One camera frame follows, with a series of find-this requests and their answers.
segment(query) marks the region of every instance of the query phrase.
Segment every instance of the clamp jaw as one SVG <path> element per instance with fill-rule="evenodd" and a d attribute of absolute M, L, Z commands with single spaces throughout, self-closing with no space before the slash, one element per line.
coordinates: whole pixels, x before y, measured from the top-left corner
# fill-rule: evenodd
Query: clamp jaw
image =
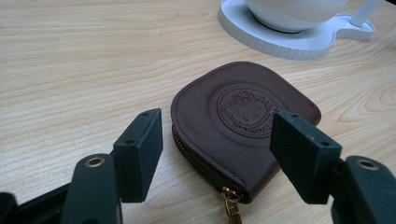
<path fill-rule="evenodd" d="M 71 183 L 17 205 L 0 193 L 0 223 L 122 223 L 120 201 L 142 203 L 163 151 L 161 109 L 139 114 L 110 154 L 76 165 Z"/>
<path fill-rule="evenodd" d="M 378 161 L 341 160 L 341 146 L 303 117 L 276 110 L 270 149 L 301 198 L 325 204 L 334 197 L 334 223 L 393 223 L 396 179 Z"/>

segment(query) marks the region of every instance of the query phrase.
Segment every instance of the light wooden surface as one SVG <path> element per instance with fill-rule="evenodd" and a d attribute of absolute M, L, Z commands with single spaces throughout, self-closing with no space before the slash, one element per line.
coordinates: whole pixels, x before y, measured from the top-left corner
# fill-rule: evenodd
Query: light wooden surface
<path fill-rule="evenodd" d="M 147 200 L 123 205 L 124 223 L 226 223 L 220 195 L 177 151 L 170 104 L 235 61 L 273 69 L 314 101 L 343 159 L 369 157 L 396 174 L 396 6 L 375 11 L 370 41 L 338 39 L 325 57 L 295 62 L 234 40 L 218 22 L 219 4 L 1 1 L 0 190 L 24 203 L 60 187 L 80 159 L 110 152 L 137 114 L 159 107 L 163 154 Z M 240 213 L 245 223 L 332 223 L 331 203 L 304 204 L 280 172 Z"/>

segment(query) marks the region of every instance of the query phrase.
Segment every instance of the zipper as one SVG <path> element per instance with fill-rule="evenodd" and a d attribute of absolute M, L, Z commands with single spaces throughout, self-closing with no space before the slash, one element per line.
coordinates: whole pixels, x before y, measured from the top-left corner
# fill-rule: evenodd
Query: zipper
<path fill-rule="evenodd" d="M 184 147 L 179 135 L 177 134 L 176 128 L 172 125 L 172 135 L 175 143 L 177 144 L 178 150 L 181 154 L 212 184 L 221 191 L 221 196 L 224 199 L 226 214 L 229 218 L 230 224 L 242 224 L 241 216 L 239 215 L 238 201 L 241 199 L 239 194 L 234 190 L 224 187 L 213 175 L 211 175 L 206 169 L 204 169 L 199 162 L 190 154 L 190 152 Z"/>

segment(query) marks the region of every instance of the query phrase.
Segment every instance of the brown leather coin purse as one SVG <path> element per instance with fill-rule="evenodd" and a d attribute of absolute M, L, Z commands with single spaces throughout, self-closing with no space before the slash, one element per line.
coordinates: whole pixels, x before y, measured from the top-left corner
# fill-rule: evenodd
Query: brown leather coin purse
<path fill-rule="evenodd" d="M 273 111 L 284 109 L 314 124 L 320 111 L 274 71 L 229 63 L 194 80 L 171 106 L 180 152 L 218 191 L 251 203 L 278 172 L 269 150 Z"/>

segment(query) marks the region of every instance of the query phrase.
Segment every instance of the white cup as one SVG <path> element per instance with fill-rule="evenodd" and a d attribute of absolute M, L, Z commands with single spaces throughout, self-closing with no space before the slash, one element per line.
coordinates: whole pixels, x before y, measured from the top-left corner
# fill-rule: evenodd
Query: white cup
<path fill-rule="evenodd" d="M 298 33 L 331 19 L 349 0 L 245 1 L 255 18 L 265 26 L 285 33 Z"/>

